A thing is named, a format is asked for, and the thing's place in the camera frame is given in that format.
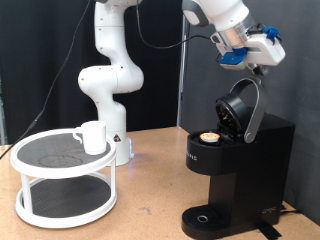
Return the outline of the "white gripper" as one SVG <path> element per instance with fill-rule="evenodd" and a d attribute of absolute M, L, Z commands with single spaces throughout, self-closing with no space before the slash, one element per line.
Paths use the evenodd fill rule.
<path fill-rule="evenodd" d="M 284 58 L 285 51 L 277 39 L 270 40 L 266 34 L 254 34 L 246 42 L 248 50 L 245 62 L 252 65 L 253 73 L 260 73 L 262 76 L 269 74 L 269 68 L 259 65 L 277 66 Z"/>

